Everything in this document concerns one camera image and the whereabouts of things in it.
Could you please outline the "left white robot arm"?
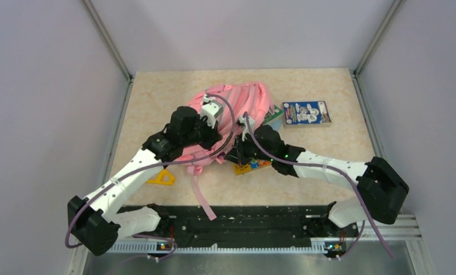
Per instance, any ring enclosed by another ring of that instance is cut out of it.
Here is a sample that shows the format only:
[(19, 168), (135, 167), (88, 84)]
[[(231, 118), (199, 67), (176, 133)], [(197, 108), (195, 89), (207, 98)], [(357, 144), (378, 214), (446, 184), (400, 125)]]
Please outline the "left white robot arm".
[(151, 135), (134, 157), (109, 181), (84, 198), (73, 197), (67, 205), (69, 227), (65, 245), (72, 248), (73, 235), (78, 246), (95, 256), (105, 254), (120, 238), (149, 231), (156, 237), (168, 232), (169, 222), (155, 210), (144, 207), (120, 213), (123, 204), (151, 177), (171, 165), (197, 164), (216, 157), (226, 146), (218, 131), (223, 107), (207, 103), (200, 111), (181, 106), (165, 127)]

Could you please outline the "pink student backpack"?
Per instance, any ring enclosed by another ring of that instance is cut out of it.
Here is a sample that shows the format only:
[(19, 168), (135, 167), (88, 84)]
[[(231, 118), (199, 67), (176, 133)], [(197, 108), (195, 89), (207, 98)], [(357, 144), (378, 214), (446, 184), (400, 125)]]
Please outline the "pink student backpack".
[(222, 140), (215, 143), (210, 150), (205, 150), (199, 145), (187, 147), (183, 150), (177, 161), (184, 161), (187, 172), (192, 176), (191, 187), (194, 195), (206, 213), (209, 220), (216, 219), (207, 200), (202, 195), (197, 178), (203, 168), (213, 162), (224, 164), (227, 162), (225, 156), (233, 149), (235, 137), (243, 133), (243, 128), (237, 123), (245, 113), (254, 120), (252, 129), (256, 129), (264, 122), (265, 115), (274, 112), (274, 103), (270, 97), (268, 88), (260, 82), (247, 84), (225, 85), (219, 84), (209, 87), (197, 93), (186, 103), (186, 106), (201, 111), (203, 98), (209, 95), (223, 107), (222, 113), (217, 116), (218, 132)]

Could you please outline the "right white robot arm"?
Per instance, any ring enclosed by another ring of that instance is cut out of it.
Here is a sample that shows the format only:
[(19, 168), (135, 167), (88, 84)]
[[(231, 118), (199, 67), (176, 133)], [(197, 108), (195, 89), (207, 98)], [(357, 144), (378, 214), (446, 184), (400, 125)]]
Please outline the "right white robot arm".
[(286, 144), (268, 125), (253, 134), (238, 135), (225, 160), (240, 165), (265, 160), (282, 175), (320, 179), (354, 191), (355, 198), (330, 203), (321, 216), (321, 229), (328, 236), (336, 236), (344, 227), (364, 220), (394, 224), (410, 190), (383, 158), (352, 162), (324, 157)]

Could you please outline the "green red-spined book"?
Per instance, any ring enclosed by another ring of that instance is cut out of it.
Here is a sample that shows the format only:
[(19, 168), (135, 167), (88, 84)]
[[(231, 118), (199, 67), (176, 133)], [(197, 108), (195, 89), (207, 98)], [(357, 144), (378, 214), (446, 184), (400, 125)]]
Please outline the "green red-spined book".
[(284, 112), (278, 106), (274, 106), (273, 108), (269, 108), (266, 112), (264, 120), (262, 122), (263, 125), (277, 123), (282, 120)]

